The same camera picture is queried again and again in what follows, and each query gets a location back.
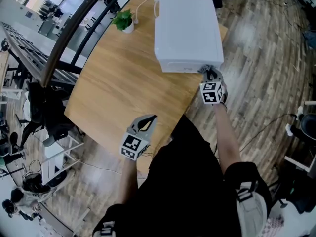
forearm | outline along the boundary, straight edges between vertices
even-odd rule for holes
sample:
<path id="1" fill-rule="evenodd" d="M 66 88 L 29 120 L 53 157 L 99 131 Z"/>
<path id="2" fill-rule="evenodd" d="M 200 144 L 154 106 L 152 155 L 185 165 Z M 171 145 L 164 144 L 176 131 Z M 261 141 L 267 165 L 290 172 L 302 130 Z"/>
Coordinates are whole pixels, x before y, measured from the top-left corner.
<path id="1" fill-rule="evenodd" d="M 126 158 L 124 160 L 117 203 L 126 203 L 136 194 L 137 189 L 138 184 L 136 161 Z"/>
<path id="2" fill-rule="evenodd" d="M 222 172 L 234 162 L 240 162 L 239 144 L 231 122 L 222 104 L 214 105 L 217 130 L 217 148 Z"/>

white box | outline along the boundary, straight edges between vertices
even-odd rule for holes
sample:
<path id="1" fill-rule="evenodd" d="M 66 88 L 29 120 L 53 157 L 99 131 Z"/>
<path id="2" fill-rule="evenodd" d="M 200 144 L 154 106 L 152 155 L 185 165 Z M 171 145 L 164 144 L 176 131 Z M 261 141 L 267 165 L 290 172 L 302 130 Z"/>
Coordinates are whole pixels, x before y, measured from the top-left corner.
<path id="1" fill-rule="evenodd" d="M 224 56 L 213 0 L 159 0 L 155 55 L 163 72 L 219 67 Z"/>

black cable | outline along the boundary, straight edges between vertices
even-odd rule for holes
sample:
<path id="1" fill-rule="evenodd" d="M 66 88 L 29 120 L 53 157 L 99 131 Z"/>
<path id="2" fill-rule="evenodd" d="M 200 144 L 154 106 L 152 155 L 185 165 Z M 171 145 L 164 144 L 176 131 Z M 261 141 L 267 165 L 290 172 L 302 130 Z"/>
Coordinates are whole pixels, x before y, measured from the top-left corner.
<path id="1" fill-rule="evenodd" d="M 283 114 L 277 118 L 275 118 L 274 120 L 272 120 L 269 124 L 267 124 L 264 128 L 262 128 L 254 137 L 252 137 L 248 142 L 247 144 L 242 148 L 242 150 L 240 150 L 239 152 L 243 151 L 260 133 L 262 133 L 269 125 L 271 125 L 273 122 L 277 121 L 278 119 L 286 116 L 286 115 L 290 115 L 290 116 L 293 116 L 293 114 L 290 114 L 290 113 L 286 113 L 286 114 Z"/>
<path id="2" fill-rule="evenodd" d="M 31 168 L 31 165 L 34 164 L 34 162 L 36 162 L 36 161 L 39 162 L 39 171 L 31 171 L 31 169 L 30 169 L 30 168 Z M 26 173 L 22 176 L 22 179 L 24 179 L 26 175 L 33 174 L 33 173 L 39 173 L 39 172 L 41 172 L 41 163 L 40 163 L 39 160 L 33 160 L 33 161 L 30 163 L 30 165 L 29 165 L 29 170 L 26 171 Z"/>
<path id="3" fill-rule="evenodd" d="M 285 18 L 286 18 L 288 24 L 289 24 L 290 26 L 292 26 L 292 27 L 295 27 L 295 25 L 297 25 L 299 29 L 301 29 L 301 30 L 303 29 L 303 27 L 300 26 L 300 25 L 299 25 L 298 23 L 296 23 L 295 21 L 294 21 L 294 24 L 291 24 L 290 21 L 288 20 L 287 16 L 286 16 L 286 14 L 285 14 L 285 11 L 286 11 L 289 7 L 292 7 L 292 6 L 297 5 L 297 3 L 287 4 L 284 0 L 283 0 L 284 4 L 278 4 L 278 3 L 275 3 L 275 2 L 273 2 L 273 1 L 268 1 L 268 0 L 262 0 L 262 1 L 265 1 L 265 2 L 267 2 L 267 3 L 273 4 L 273 5 L 279 6 L 279 7 L 286 7 L 285 10 L 283 11 L 283 14 L 284 14 L 284 16 L 285 16 Z"/>

black railing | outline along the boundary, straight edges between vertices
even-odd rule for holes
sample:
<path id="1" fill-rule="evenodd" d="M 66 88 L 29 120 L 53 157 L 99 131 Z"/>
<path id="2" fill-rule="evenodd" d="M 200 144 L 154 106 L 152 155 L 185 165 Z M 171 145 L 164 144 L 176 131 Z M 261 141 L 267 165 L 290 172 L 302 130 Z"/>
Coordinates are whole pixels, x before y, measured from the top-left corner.
<path id="1" fill-rule="evenodd" d="M 82 22 L 86 14 L 97 3 L 97 1 L 99 0 L 85 0 L 81 4 L 81 6 L 77 9 L 77 11 L 74 13 L 74 15 L 69 20 L 69 22 L 67 23 L 65 29 L 62 31 L 60 37 L 58 38 L 56 44 L 54 45 L 54 48 L 42 72 L 41 85 L 43 87 L 48 86 L 48 84 L 50 83 L 52 76 L 54 74 L 54 71 L 69 41 L 71 40 L 76 29 L 79 27 L 80 23 Z M 101 13 L 101 15 L 97 18 L 97 20 L 94 22 L 94 24 L 88 29 L 86 36 L 84 37 L 83 41 L 81 42 L 80 46 L 78 47 L 72 59 L 71 66 L 76 64 L 79 56 L 81 55 L 81 52 L 83 51 L 85 45 L 87 44 L 88 40 L 92 36 L 93 32 L 95 31 L 97 26 L 101 23 L 102 19 L 109 12 L 111 6 L 113 6 L 117 1 L 118 0 L 112 0 L 108 4 L 108 6 L 105 8 L 105 10 Z"/>

wooden floor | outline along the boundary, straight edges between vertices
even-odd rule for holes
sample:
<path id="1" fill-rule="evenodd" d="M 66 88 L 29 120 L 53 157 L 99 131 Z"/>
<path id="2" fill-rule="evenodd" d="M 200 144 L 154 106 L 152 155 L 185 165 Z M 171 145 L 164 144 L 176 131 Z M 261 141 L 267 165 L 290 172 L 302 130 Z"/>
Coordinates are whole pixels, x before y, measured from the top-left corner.
<path id="1" fill-rule="evenodd" d="M 246 143 L 273 119 L 296 113 L 298 106 L 311 98 L 308 83 L 315 69 L 316 53 L 307 48 L 300 26 L 307 26 L 305 15 L 297 0 L 223 0 L 217 10 L 220 23 L 229 28 L 223 42 L 225 61 L 221 71 L 228 86 L 228 113 L 242 149 Z M 290 6 L 284 13 L 286 2 Z M 21 101 L 10 101 L 7 119 L 11 131 L 21 134 L 13 114 L 22 115 Z M 199 129 L 212 149 L 216 145 L 214 112 L 205 106 L 197 94 L 187 110 L 187 116 Z M 267 183 L 277 178 L 272 166 L 280 163 L 296 141 L 287 137 L 284 127 L 292 123 L 283 117 L 264 130 L 242 152 L 243 160 L 257 164 Z M 43 161 L 45 134 L 31 136 L 26 148 L 26 164 L 34 159 Z M 82 161 L 100 168 L 121 172 L 121 162 L 109 155 L 90 138 L 84 139 L 84 150 L 76 152 Z M 74 181 L 47 201 L 47 207 L 64 224 L 73 229 L 76 219 L 89 207 L 80 236 L 91 236 L 92 229 L 115 202 L 120 175 L 91 166 L 77 164 Z M 18 183 L 21 174 L 14 176 Z"/>

